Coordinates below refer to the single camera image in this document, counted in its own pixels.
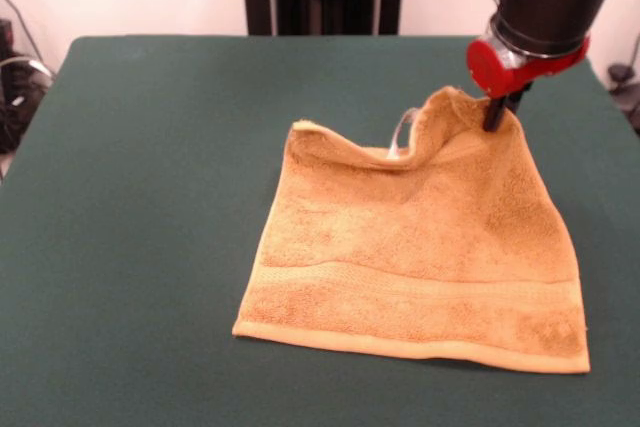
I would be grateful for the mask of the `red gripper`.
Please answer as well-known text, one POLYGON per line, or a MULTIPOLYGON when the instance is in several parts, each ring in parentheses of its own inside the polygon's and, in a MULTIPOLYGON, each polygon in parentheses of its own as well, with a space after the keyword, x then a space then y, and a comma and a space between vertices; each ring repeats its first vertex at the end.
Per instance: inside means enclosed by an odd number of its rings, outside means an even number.
POLYGON ((590 38, 587 37, 575 52, 568 55, 533 57, 510 50, 492 35, 474 39, 466 51, 467 68, 474 82, 492 98, 485 113, 483 130, 496 131, 505 108, 516 114, 534 80, 556 75, 581 62, 589 46, 590 38))

